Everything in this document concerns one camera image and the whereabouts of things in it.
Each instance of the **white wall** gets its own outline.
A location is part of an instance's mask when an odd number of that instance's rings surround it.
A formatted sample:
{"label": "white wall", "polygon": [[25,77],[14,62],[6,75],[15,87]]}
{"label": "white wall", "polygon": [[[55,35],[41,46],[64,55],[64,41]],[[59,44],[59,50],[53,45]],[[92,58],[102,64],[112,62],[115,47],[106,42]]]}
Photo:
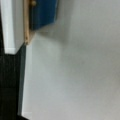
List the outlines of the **white wall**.
{"label": "white wall", "polygon": [[60,0],[55,25],[27,47],[22,114],[120,119],[119,0]]}

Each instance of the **white surface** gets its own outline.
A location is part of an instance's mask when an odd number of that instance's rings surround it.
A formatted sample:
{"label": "white surface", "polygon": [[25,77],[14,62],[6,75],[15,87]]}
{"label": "white surface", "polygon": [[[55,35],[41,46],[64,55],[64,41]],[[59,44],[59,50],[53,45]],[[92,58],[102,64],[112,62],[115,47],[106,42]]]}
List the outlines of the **white surface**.
{"label": "white surface", "polygon": [[23,116],[120,120],[120,1],[61,0],[58,18],[27,47]]}
{"label": "white surface", "polygon": [[16,54],[24,42],[23,0],[1,0],[4,49]]}

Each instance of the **blue edge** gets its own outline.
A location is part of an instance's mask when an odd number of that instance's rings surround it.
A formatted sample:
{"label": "blue edge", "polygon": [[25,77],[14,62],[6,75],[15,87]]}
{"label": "blue edge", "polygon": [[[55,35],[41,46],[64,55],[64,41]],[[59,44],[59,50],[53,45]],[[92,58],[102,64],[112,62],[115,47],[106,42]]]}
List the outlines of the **blue edge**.
{"label": "blue edge", "polygon": [[30,29],[37,30],[54,23],[57,0],[36,0],[37,5],[30,8]]}

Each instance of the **white board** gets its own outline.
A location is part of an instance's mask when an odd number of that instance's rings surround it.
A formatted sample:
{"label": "white board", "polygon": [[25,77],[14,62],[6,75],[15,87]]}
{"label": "white board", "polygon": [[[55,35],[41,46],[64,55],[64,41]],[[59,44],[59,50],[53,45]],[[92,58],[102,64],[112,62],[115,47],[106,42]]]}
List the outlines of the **white board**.
{"label": "white board", "polygon": [[0,2],[5,53],[16,54],[24,43],[23,0]]}

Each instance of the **dark background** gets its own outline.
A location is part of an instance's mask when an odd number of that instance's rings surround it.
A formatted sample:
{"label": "dark background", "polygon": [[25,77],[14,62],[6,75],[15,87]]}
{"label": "dark background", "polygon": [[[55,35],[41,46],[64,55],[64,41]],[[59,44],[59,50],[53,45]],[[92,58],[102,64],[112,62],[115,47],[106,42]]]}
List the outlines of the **dark background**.
{"label": "dark background", "polygon": [[0,120],[18,118],[21,49],[16,55],[5,55],[0,19]]}

